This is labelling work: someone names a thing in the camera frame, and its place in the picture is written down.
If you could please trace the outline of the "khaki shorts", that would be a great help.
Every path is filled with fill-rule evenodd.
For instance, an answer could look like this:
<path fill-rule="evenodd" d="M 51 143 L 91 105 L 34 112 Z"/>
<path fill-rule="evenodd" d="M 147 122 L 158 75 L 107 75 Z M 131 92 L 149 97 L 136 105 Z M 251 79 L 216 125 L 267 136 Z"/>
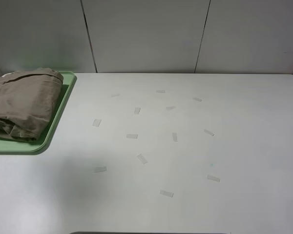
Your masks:
<path fill-rule="evenodd" d="M 0 77 L 0 138 L 36 141 L 49 124 L 63 85 L 50 68 Z"/>

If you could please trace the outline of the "green plastic tray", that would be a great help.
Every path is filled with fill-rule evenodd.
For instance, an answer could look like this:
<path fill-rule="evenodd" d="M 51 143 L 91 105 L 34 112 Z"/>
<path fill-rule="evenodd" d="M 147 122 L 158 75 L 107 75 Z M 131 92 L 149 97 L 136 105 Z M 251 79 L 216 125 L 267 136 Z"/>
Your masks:
<path fill-rule="evenodd" d="M 48 148 L 77 80 L 73 72 L 60 71 L 60 73 L 63 76 L 63 85 L 58 102 L 53 116 L 39 140 L 24 142 L 0 138 L 0 155 L 36 155 Z"/>

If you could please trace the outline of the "clear tape strip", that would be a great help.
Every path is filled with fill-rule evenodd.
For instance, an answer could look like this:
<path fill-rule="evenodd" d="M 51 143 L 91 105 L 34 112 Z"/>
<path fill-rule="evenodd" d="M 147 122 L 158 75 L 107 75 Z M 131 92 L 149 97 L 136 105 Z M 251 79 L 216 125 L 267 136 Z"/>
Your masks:
<path fill-rule="evenodd" d="M 127 134 L 126 137 L 127 138 L 137 139 L 138 138 L 138 134 Z"/>
<path fill-rule="evenodd" d="M 148 163 L 148 161 L 142 154 L 137 155 L 137 158 L 141 161 L 142 164 Z"/>
<path fill-rule="evenodd" d="M 177 138 L 177 133 L 172 133 L 172 137 L 173 137 L 173 141 L 177 142 L 178 138 Z"/>
<path fill-rule="evenodd" d="M 207 179 L 215 181 L 215 182 L 220 182 L 220 178 L 212 176 L 212 175 L 207 175 Z"/>
<path fill-rule="evenodd" d="M 192 99 L 195 100 L 195 101 L 198 101 L 198 102 L 201 102 L 202 101 L 201 99 L 199 99 L 197 97 L 193 97 Z"/>
<path fill-rule="evenodd" d="M 211 135 L 211 136 L 214 136 L 214 133 L 210 132 L 209 130 L 206 130 L 205 129 L 204 132 L 207 133 L 207 134 L 209 134 L 209 135 Z"/>
<path fill-rule="evenodd" d="M 106 166 L 103 166 L 103 167 L 95 167 L 94 168 L 94 172 L 95 173 L 105 172 L 106 170 L 107 170 L 107 167 Z"/>
<path fill-rule="evenodd" d="M 161 190 L 160 191 L 160 194 L 161 195 L 164 195 L 164 196 L 167 196 L 167 197 L 173 197 L 173 195 L 174 195 L 174 193 L 168 192 L 168 191 L 164 191 L 164 190 Z"/>
<path fill-rule="evenodd" d="M 138 115 L 140 113 L 140 110 L 141 110 L 140 107 L 135 107 L 134 114 Z"/>
<path fill-rule="evenodd" d="M 101 121 L 102 121 L 101 119 L 95 119 L 92 123 L 92 126 L 99 127 L 101 124 Z"/>

